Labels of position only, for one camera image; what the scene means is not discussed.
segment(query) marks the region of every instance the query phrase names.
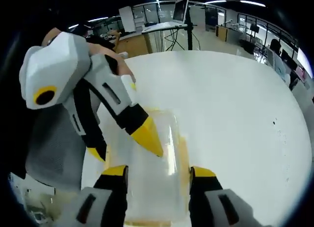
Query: white table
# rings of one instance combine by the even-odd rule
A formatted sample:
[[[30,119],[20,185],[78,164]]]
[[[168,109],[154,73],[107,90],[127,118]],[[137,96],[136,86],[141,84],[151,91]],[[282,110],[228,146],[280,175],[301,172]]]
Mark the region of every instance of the white table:
[[[211,51],[159,52],[126,62],[140,104],[176,115],[190,166],[214,171],[263,226],[290,215],[308,182],[311,144],[298,103],[269,66]],[[108,116],[104,107],[98,114]]]

